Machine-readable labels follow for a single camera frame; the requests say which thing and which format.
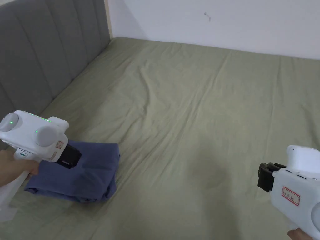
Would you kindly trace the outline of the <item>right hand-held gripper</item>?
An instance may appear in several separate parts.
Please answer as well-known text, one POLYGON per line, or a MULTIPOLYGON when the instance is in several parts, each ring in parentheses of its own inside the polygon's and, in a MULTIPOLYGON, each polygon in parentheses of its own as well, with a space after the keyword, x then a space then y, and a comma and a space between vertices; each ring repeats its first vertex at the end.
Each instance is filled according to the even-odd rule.
POLYGON ((320 152, 290 145, 287 164, 262 163, 258 187, 269 193, 271 204, 311 237, 320 235, 320 152))

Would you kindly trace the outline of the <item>person's right hand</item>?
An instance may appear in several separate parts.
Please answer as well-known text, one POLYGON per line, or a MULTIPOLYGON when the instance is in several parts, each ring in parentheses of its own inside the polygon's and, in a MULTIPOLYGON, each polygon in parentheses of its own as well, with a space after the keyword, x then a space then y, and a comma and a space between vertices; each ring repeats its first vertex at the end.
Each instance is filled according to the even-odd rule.
POLYGON ((288 231, 287 235, 291 240, 313 240, 311 236, 300 228, 288 231))

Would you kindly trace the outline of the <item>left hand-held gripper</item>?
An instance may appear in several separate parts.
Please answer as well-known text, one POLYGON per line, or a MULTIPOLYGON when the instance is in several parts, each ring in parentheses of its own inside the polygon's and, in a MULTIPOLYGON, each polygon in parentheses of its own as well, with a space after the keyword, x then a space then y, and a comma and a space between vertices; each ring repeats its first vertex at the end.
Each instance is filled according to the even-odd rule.
POLYGON ((1 121, 0 139, 16 150, 15 159, 54 162, 71 169, 82 155, 68 143, 68 128, 69 123, 60 118, 16 110, 1 121))

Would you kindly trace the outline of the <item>person's left hand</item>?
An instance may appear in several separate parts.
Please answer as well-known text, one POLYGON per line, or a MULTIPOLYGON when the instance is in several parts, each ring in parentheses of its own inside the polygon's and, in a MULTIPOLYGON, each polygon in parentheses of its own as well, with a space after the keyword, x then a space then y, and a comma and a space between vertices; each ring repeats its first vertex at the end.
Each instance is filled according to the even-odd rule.
POLYGON ((14 159, 13 152, 9 150, 0 151, 0 187, 3 187, 23 172, 27 171, 33 175, 38 174, 39 162, 29 159, 14 159))

